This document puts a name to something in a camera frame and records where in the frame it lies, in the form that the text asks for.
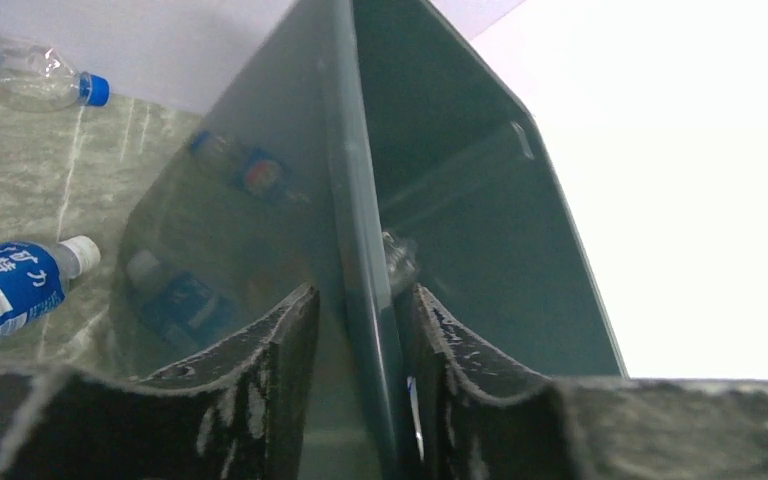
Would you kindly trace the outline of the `dark green plastic bin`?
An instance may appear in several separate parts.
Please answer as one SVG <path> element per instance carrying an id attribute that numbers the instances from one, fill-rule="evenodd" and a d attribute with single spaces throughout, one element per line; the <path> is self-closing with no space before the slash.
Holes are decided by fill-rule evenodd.
<path id="1" fill-rule="evenodd" d="M 532 115 L 427 1 L 292 3 L 130 214 L 112 350 L 143 376 L 312 285 L 294 479 L 419 479 L 385 230 L 524 366 L 625 374 Z"/>

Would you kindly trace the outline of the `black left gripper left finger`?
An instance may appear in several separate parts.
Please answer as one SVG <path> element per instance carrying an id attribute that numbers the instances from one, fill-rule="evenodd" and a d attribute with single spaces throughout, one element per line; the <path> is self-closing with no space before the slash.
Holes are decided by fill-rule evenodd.
<path id="1" fill-rule="evenodd" d="M 136 382 L 0 362 L 0 479 L 294 479 L 320 295 Z"/>

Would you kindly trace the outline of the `blue cap bottle behind bin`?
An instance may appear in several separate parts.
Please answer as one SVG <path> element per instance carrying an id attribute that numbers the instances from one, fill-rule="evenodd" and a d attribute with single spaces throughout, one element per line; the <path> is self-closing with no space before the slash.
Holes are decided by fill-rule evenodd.
<path id="1" fill-rule="evenodd" d="M 55 48 L 0 35 L 1 106 L 50 113 L 103 107 L 110 96 L 105 78 L 75 68 Z"/>

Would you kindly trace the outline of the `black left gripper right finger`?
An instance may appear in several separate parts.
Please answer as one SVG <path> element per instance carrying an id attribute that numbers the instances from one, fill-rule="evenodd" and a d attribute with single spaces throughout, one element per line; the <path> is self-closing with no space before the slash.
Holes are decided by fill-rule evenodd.
<path id="1" fill-rule="evenodd" d="M 768 479 L 768 381 L 547 376 L 400 296 L 422 479 Z"/>

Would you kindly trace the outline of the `tall clear bottle white cap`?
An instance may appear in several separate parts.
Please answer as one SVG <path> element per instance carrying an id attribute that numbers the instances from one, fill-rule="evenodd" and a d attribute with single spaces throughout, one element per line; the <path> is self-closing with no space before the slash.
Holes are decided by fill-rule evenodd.
<path id="1" fill-rule="evenodd" d="M 413 239 L 398 237 L 387 230 L 382 232 L 382 240 L 391 294 L 397 297 L 409 289 L 418 277 L 418 244 Z"/>

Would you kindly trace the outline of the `blue Pocari bottle white cap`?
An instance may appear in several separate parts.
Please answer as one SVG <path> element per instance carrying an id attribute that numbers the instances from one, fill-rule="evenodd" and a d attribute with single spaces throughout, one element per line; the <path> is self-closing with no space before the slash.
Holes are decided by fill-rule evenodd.
<path id="1" fill-rule="evenodd" d="M 101 260 L 98 245 L 84 235 L 52 245 L 26 241 L 0 244 L 0 339 L 59 307 L 69 283 Z"/>

